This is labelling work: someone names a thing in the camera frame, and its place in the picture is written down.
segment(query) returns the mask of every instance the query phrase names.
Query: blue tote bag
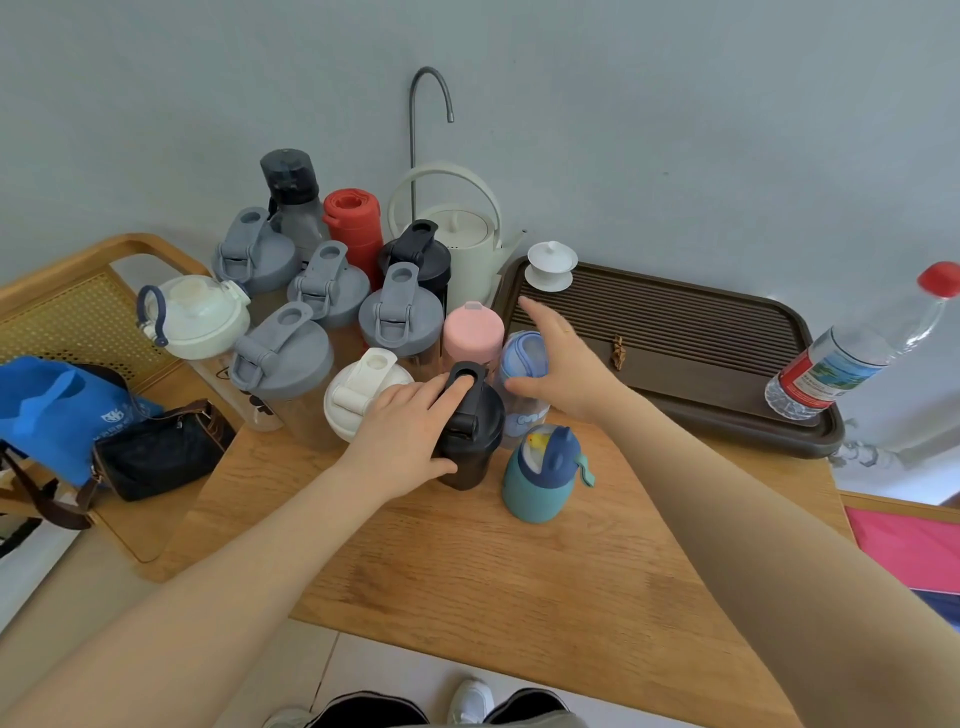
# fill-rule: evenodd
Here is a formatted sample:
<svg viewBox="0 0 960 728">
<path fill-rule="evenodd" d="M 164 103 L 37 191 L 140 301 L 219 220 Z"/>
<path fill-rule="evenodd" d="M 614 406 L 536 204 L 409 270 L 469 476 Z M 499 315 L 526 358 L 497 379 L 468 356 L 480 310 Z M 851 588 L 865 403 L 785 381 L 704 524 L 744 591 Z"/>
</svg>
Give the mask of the blue tote bag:
<svg viewBox="0 0 960 728">
<path fill-rule="evenodd" d="M 155 417 L 157 404 L 62 361 L 20 356 L 0 366 L 0 440 L 64 480 L 90 478 L 93 442 Z"/>
</svg>

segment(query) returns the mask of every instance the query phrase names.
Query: white sneaker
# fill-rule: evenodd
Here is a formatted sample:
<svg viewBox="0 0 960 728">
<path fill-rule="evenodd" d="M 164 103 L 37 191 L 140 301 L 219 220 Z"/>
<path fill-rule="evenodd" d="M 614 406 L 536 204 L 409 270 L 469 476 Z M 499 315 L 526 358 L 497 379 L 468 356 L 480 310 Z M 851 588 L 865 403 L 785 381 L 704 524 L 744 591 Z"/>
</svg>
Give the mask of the white sneaker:
<svg viewBox="0 0 960 728">
<path fill-rule="evenodd" d="M 446 720 L 454 724 L 482 723 L 494 707 L 490 686 L 483 680 L 468 678 L 453 693 Z"/>
<path fill-rule="evenodd" d="M 263 728 L 303 728 L 314 715 L 303 708 L 284 708 L 267 718 Z"/>
</svg>

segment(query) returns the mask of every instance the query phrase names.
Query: faucet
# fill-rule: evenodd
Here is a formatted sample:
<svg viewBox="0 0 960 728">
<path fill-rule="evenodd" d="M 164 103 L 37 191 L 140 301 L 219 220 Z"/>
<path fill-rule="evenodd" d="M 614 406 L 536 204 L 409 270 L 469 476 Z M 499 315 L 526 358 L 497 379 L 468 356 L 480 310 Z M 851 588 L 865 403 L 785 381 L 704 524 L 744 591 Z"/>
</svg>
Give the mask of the faucet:
<svg viewBox="0 0 960 728">
<path fill-rule="evenodd" d="M 417 135 L 414 131 L 416 128 L 416 119 L 415 119 L 415 101 L 417 99 L 417 84 L 420 82 L 420 77 L 429 73 L 435 79 L 437 83 L 440 84 L 441 90 L 444 92 L 444 101 L 446 102 L 446 123 L 453 123 L 453 102 L 450 101 L 450 89 L 446 87 L 446 81 L 438 71 L 433 66 L 426 65 L 421 68 L 414 75 L 414 80 L 410 83 L 410 168 L 413 169 L 417 166 Z M 410 182 L 410 220 L 417 219 L 417 181 L 413 180 Z"/>
</svg>

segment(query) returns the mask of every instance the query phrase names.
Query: floor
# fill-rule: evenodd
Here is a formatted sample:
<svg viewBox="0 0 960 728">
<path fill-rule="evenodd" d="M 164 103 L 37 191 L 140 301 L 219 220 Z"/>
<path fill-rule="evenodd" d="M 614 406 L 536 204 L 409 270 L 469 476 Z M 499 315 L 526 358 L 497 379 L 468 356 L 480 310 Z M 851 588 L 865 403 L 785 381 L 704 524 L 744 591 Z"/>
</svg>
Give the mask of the floor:
<svg viewBox="0 0 960 728">
<path fill-rule="evenodd" d="M 84 533 L 0 635 L 0 715 L 57 660 L 156 589 L 138 578 L 107 537 Z M 260 728 L 277 708 L 320 710 L 345 692 L 376 690 L 417 702 L 435 722 L 467 676 L 499 702 L 528 685 L 506 675 L 288 619 L 215 728 Z M 558 691 L 591 726 L 681 728 L 686 723 Z"/>
</svg>

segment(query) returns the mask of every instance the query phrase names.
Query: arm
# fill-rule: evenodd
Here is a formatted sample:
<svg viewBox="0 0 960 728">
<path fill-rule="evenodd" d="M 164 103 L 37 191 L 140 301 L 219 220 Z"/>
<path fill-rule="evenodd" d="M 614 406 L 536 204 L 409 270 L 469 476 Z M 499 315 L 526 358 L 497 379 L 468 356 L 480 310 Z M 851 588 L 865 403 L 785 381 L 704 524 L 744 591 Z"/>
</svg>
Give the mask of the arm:
<svg viewBox="0 0 960 728">
<path fill-rule="evenodd" d="M 433 446 L 471 377 L 376 401 L 338 463 L 273 514 L 164 584 L 27 692 L 6 728 L 206 728 L 300 594 L 384 502 L 456 472 Z"/>
<path fill-rule="evenodd" d="M 620 384 L 560 314 L 521 300 L 550 374 L 508 382 L 597 423 L 804 725 L 960 725 L 960 636 L 893 576 Z"/>
</svg>

